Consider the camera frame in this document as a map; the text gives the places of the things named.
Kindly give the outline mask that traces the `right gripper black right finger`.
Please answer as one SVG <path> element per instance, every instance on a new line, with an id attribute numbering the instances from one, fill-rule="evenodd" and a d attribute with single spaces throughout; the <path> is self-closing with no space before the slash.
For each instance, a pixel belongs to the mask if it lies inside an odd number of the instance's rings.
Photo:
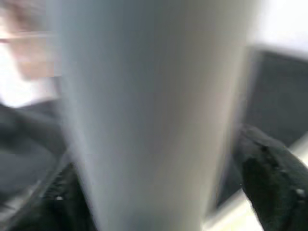
<path id="1" fill-rule="evenodd" d="M 243 190 L 265 231 L 308 229 L 308 169 L 285 145 L 243 125 L 238 149 Z"/>

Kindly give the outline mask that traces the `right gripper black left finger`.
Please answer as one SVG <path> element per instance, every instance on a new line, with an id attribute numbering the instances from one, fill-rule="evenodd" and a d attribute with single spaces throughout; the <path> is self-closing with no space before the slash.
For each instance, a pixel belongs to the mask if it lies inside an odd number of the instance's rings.
<path id="1" fill-rule="evenodd" d="M 45 193 L 17 221 L 14 230 L 97 230 L 73 164 L 68 164 L 60 171 Z"/>

